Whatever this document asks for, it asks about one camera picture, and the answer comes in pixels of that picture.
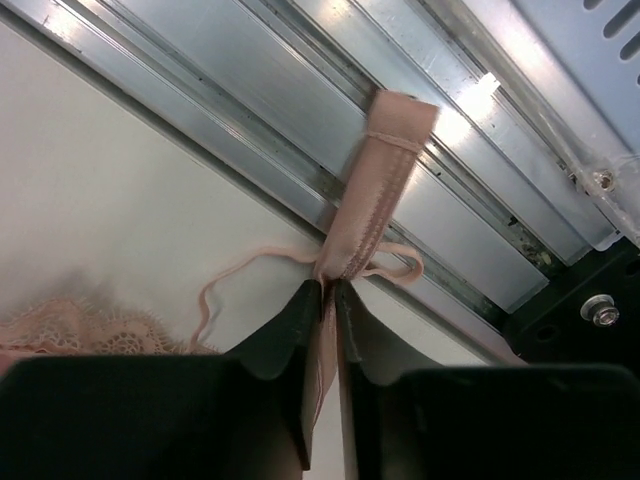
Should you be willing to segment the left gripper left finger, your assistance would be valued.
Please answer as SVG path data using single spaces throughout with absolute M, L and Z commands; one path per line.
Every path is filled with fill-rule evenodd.
M 40 357 L 1 381 L 5 479 L 299 479 L 321 287 L 222 355 Z

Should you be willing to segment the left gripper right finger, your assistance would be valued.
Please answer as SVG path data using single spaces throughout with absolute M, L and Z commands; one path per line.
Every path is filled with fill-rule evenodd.
M 439 366 L 335 286 L 350 479 L 635 479 L 639 383 L 610 365 Z

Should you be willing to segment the pink lace bra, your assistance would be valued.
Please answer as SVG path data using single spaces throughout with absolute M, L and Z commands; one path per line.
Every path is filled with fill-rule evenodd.
M 221 280 L 257 258 L 309 264 L 321 287 L 319 351 L 311 363 L 311 412 L 317 417 L 337 372 L 334 282 L 379 276 L 406 286 L 423 275 L 424 262 L 409 246 L 384 233 L 434 128 L 438 109 L 403 93 L 380 90 L 368 111 L 363 142 L 330 229 L 314 252 L 263 247 L 216 274 L 198 296 L 201 319 L 187 341 L 173 340 L 152 316 L 90 314 L 64 298 L 45 301 L 1 325 L 1 366 L 42 355 L 209 353 L 200 336 L 212 313 L 207 294 Z

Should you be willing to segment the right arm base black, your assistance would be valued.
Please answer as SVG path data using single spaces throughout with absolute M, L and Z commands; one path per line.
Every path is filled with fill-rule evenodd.
M 604 363 L 639 373 L 639 249 L 621 239 L 592 251 L 505 320 L 528 363 Z

